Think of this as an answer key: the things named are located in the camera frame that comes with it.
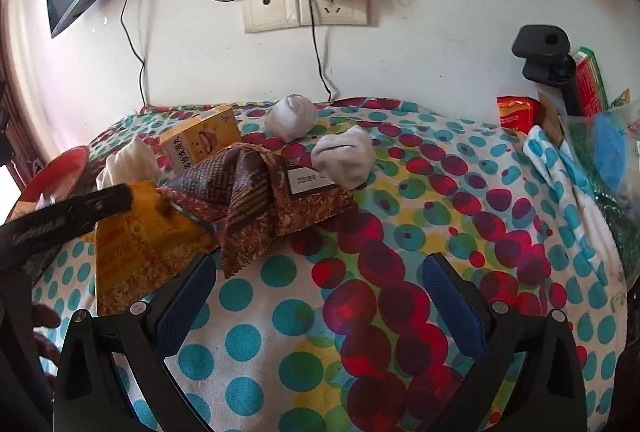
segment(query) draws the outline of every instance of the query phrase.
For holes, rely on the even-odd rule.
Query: transparent plastic bag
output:
[[[640,101],[590,118],[563,117],[562,125],[607,220],[631,288],[640,276]]]

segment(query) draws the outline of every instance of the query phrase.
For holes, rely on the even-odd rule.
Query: polka dot tablecloth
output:
[[[431,252],[489,301],[533,315],[565,311],[590,432],[603,426],[625,345],[622,266],[615,250],[594,241],[585,221],[599,213],[576,201],[580,178],[547,157],[542,136],[530,135],[525,147],[494,125],[410,102],[348,99],[318,105],[318,124],[286,145],[264,128],[270,106],[234,105],[244,141],[310,164],[318,138],[357,123],[374,139],[376,162],[354,192],[357,215],[278,240],[232,279],[220,274],[179,353],[166,360],[214,430],[424,430],[472,365],[421,285]],[[127,117],[92,143],[92,159],[135,136],[159,153],[161,132],[207,108]],[[158,163],[167,181],[169,163],[160,154]],[[73,311],[95,310],[92,240],[68,243],[33,289],[34,300],[62,316],[60,329],[48,331],[59,346]],[[116,363],[140,421],[159,430],[126,360],[116,355]],[[484,426],[500,419],[521,365],[516,355]]]

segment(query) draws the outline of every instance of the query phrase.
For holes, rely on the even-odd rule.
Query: brown curtain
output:
[[[9,112],[6,135],[15,152],[14,158],[6,166],[20,190],[24,190],[33,177],[42,170],[45,161],[31,138],[28,126],[24,123],[20,104],[5,73],[5,62],[0,42],[0,106]]]

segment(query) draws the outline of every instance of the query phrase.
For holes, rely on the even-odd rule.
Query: white wall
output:
[[[4,0],[14,78],[47,154],[85,143],[139,109],[138,63],[118,22],[123,0],[98,0],[49,38],[45,0]],[[638,0],[372,0],[370,27],[320,28],[341,96],[386,96],[444,114],[497,120],[495,97],[534,95],[511,42],[523,24],[562,26],[598,55],[607,93],[638,97]],[[130,0],[127,23],[148,60],[152,104],[324,99],[309,28],[245,35],[238,4]]]

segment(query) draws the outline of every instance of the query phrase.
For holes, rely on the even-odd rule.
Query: electrical outlet plate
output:
[[[369,24],[369,0],[311,0],[314,21],[322,24]],[[311,25],[309,1],[300,2],[300,24]]]
[[[298,0],[242,0],[244,32],[268,32],[300,26]]]

